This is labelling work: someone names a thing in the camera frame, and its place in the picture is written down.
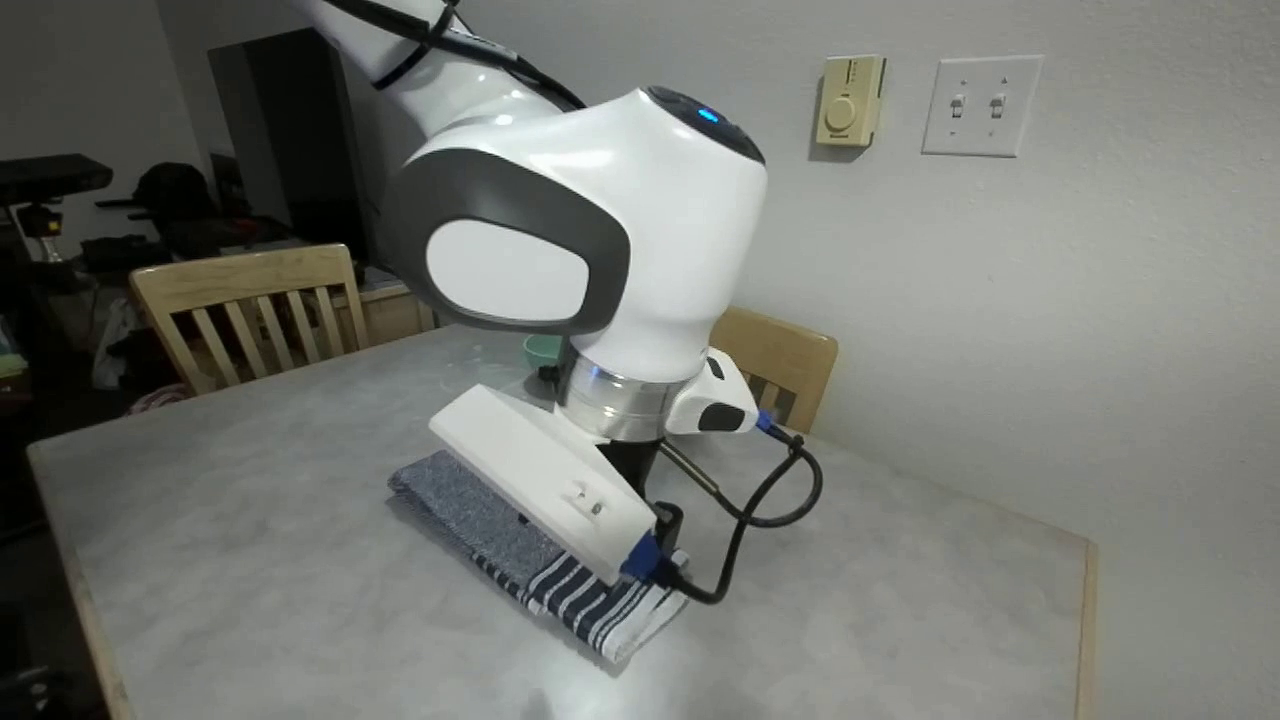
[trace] black cable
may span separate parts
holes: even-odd
[[[702,598],[702,605],[720,605],[734,587],[734,570],[738,570],[738,552],[745,548],[745,537],[749,526],[779,526],[775,518],[783,523],[797,523],[799,517],[811,511],[811,502],[824,496],[824,469],[815,464],[815,454],[804,448],[799,434],[783,434],[779,428],[765,428],[771,439],[789,443],[789,458],[779,458],[762,484],[758,493],[749,496],[745,509],[734,509],[720,493],[720,484],[712,474],[704,474],[688,454],[682,454],[676,464],[694,464],[717,493],[717,502],[734,511],[734,537],[727,537],[727,552],[725,552],[725,564],[720,564],[720,580],[717,587],[702,587],[694,582],[674,561],[662,564],[662,570],[654,577],[655,582],[668,582],[668,587],[682,587],[685,596]],[[804,502],[797,511],[783,511],[783,517],[758,517],[758,509],[765,502],[765,496],[789,474],[789,469],[797,469],[797,458],[808,464],[811,470],[811,493],[804,496]]]
[[[427,54],[427,49],[444,49],[453,54],[512,70],[519,84],[527,84],[533,92],[540,92],[546,99],[552,99],[561,106],[589,106],[575,92],[567,92],[561,78],[552,78],[548,70],[540,70],[538,64],[527,64],[517,53],[486,49],[478,40],[448,34],[444,27],[436,30],[436,23],[427,23],[419,17],[408,17],[408,12],[397,12],[397,7],[386,7],[386,4],[372,4],[372,0],[330,0],[330,4],[350,12],[350,17],[361,17],[365,23],[378,23],[378,27],[392,30],[392,34],[408,34],[408,40],[419,43],[419,53],[408,53],[392,68],[397,76],[389,70],[392,78],[389,76],[379,78],[386,86],[397,84],[405,70],[412,70]]]

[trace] marble tabletop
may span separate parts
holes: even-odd
[[[720,608],[610,670],[519,615],[405,511],[389,474],[519,334],[444,327],[34,443],[109,705],[135,720],[1073,720],[1092,545],[815,443],[819,509],[749,533]],[[688,439],[734,496],[762,434]],[[712,580],[727,518],[674,464]]]

